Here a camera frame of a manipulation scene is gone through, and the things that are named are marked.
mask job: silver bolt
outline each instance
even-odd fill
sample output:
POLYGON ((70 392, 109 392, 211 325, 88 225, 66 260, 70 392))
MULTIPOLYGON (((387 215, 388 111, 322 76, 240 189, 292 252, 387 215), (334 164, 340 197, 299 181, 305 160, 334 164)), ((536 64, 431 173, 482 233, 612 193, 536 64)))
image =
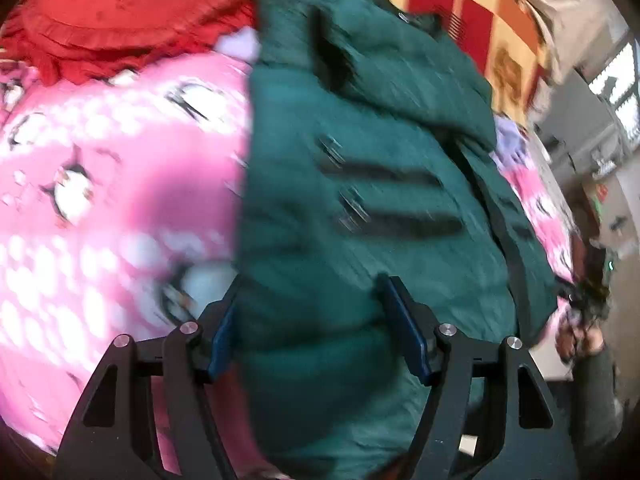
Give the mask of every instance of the silver bolt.
POLYGON ((438 330, 440 330, 440 333, 443 335, 448 335, 448 336, 452 336, 454 335, 458 329, 455 327, 455 325, 452 325, 451 323, 443 323, 438 327, 438 330))
POLYGON ((509 345, 514 350, 520 350, 522 348, 522 341, 518 339, 516 336, 510 335, 507 338, 507 345, 509 345))
POLYGON ((128 345, 129 341, 131 341, 131 338, 127 334, 120 334, 113 340, 113 345, 118 348, 122 348, 123 346, 128 345))
POLYGON ((180 332, 183 334, 193 334, 198 329, 198 324, 195 321, 187 321, 180 325, 180 332))

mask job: pink blanket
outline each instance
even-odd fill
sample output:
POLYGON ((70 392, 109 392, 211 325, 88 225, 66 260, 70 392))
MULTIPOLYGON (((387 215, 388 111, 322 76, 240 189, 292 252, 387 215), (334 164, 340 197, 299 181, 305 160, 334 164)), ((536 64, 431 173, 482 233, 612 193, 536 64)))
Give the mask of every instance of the pink blanket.
MULTIPOLYGON (((51 88, 20 70, 4 76, 23 80, 24 96, 0 132, 0 416, 55 452, 113 337, 163 336, 173 327, 167 313, 197 316, 233 278, 249 69, 197 54, 51 88)), ((533 165, 503 174, 549 263, 569 276, 568 237, 533 165)), ((214 390, 238 474, 265 465, 235 372, 214 390)))

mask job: ruffled red fabric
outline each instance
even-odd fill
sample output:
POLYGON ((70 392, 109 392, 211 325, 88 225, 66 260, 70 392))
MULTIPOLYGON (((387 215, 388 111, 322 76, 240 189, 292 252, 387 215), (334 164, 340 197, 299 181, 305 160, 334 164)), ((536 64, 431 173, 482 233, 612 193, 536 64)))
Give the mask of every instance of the ruffled red fabric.
POLYGON ((81 84, 207 52, 245 25, 255 25, 252 0, 22 0, 4 24, 1 57, 36 66, 47 86, 81 84))

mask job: person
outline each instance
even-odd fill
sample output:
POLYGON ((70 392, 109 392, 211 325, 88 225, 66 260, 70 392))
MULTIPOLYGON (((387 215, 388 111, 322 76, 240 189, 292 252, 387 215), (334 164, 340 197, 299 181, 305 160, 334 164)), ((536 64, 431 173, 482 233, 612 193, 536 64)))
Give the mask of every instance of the person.
POLYGON ((564 361, 574 362, 574 380, 564 384, 569 403, 562 402, 553 384, 550 388, 560 409, 569 412, 575 455, 584 473, 601 462, 622 428, 623 410, 614 391, 613 358, 597 322, 587 329, 562 323, 556 349, 564 361))

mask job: window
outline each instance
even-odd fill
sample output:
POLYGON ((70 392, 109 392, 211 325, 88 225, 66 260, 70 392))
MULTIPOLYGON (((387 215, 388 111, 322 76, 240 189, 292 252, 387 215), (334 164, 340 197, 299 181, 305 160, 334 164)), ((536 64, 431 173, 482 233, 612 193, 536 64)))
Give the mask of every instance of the window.
POLYGON ((609 103, 626 130, 632 148, 640 144, 640 104, 638 66, 640 48, 638 42, 630 40, 620 49, 616 57, 589 84, 591 91, 600 95, 605 90, 609 77, 616 79, 610 91, 609 103))

